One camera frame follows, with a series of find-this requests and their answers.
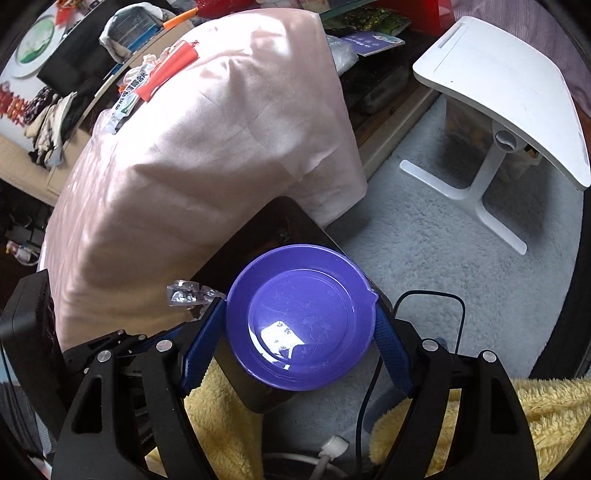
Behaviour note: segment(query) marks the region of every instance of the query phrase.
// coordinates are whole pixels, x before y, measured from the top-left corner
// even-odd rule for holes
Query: yellow fuzzy blanket
[[[514,380],[530,424],[540,478],[560,461],[591,414],[591,380]],[[428,475],[443,469],[456,423],[460,392],[450,392],[443,428]],[[383,463],[408,411],[409,400],[380,418],[371,434],[370,456]],[[219,480],[262,480],[262,415],[240,401],[214,360],[201,387],[191,392],[185,408],[197,438]],[[147,457],[151,470],[164,473],[158,452]]]

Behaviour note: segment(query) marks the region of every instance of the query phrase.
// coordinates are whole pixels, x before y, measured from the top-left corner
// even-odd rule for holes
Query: white folding table
[[[482,196],[507,153],[534,147],[580,190],[591,184],[579,117],[558,67],[519,38],[463,17],[413,65],[425,85],[492,119],[493,144],[472,184],[457,189],[403,160],[400,169],[435,189],[521,255],[526,244],[486,211]]]

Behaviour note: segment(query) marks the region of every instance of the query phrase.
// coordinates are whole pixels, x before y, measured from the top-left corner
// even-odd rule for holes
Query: purple booklet
[[[404,45],[404,40],[380,32],[357,32],[341,40],[351,43],[355,53],[362,57]]]

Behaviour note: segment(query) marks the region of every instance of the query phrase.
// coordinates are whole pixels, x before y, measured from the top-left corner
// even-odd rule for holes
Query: purple bowl
[[[238,276],[226,334],[253,377],[283,390],[324,387],[363,357],[378,295],[348,258],[317,245],[287,245]]]

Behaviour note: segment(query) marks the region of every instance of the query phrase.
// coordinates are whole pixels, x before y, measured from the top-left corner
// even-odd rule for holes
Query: white plug
[[[322,446],[322,450],[318,456],[322,457],[326,455],[330,457],[330,461],[332,462],[335,458],[343,455],[347,451],[347,448],[349,448],[349,443],[346,440],[333,435],[329,438],[328,442]]]

